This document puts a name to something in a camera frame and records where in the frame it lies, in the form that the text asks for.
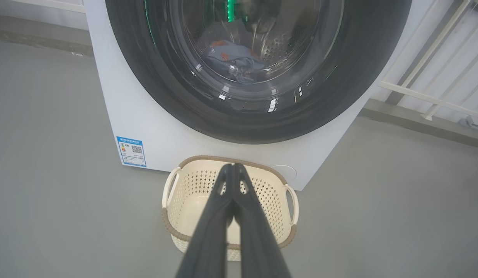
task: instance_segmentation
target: sticker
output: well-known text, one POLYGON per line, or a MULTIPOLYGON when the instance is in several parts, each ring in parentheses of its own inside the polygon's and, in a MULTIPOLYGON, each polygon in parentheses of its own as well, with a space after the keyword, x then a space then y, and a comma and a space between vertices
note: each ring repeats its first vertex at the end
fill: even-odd
POLYGON ((117 136, 117 144, 124 164, 146 167, 142 141, 117 136))

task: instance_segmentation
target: gray floor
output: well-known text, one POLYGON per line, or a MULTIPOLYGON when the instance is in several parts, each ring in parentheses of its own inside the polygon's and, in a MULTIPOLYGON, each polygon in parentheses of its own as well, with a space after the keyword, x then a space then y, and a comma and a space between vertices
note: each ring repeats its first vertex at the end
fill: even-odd
MULTIPOLYGON (((120 164, 92 58, 0 42, 0 278, 172 277, 165 178, 120 164)), ((357 118, 298 197, 296 278, 478 277, 477 148, 357 118)))

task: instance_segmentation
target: washing machine door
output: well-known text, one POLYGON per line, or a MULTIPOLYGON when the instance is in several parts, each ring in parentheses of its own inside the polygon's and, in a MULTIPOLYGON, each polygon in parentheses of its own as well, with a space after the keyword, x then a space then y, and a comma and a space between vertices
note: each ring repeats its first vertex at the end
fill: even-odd
POLYGON ((340 115, 392 54, 411 0, 107 0, 126 61, 189 127, 284 141, 340 115))

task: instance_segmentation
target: cream basket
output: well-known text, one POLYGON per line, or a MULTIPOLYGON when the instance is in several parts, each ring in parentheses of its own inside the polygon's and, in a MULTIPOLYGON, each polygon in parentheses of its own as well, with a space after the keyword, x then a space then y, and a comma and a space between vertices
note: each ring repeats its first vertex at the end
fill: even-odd
MULTIPOLYGON (((184 160, 172 170, 165 183, 162 197, 162 217, 172 241, 185 252, 191 235, 208 200, 220 169, 227 163, 242 163, 251 178, 262 209, 280 248, 284 248, 296 234, 299 204, 294 190, 285 179, 269 167, 228 158, 195 156, 184 160), (287 192, 293 201, 291 220, 287 192)), ((235 222, 227 230, 229 261, 240 261, 240 227, 235 222)))

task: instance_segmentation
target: front-loading washing machine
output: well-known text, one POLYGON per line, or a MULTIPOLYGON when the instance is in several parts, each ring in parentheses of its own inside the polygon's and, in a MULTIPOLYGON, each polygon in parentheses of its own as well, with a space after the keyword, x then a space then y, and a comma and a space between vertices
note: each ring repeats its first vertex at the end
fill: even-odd
POLYGON ((230 157, 302 190, 376 89, 411 0, 85 4, 124 165, 230 157))

